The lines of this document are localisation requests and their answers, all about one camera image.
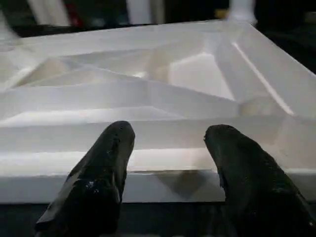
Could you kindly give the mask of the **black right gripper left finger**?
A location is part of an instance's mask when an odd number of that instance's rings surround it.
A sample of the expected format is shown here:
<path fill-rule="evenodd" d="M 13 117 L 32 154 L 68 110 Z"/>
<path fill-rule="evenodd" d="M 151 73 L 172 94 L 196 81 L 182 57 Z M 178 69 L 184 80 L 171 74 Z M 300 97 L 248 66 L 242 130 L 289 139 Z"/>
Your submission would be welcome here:
<path fill-rule="evenodd" d="M 37 237 L 100 237 L 118 227 L 135 132 L 111 123 L 68 174 L 57 197 L 35 224 Z"/>

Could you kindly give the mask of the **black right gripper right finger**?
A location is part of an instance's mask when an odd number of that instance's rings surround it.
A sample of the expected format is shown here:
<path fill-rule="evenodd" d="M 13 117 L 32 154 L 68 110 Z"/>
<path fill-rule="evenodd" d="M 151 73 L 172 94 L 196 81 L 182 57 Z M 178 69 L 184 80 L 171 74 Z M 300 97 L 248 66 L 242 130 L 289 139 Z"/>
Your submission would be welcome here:
<path fill-rule="evenodd" d="M 225 192 L 225 214 L 239 237 L 313 237 L 316 218 L 275 159 L 236 128 L 204 136 Z"/>

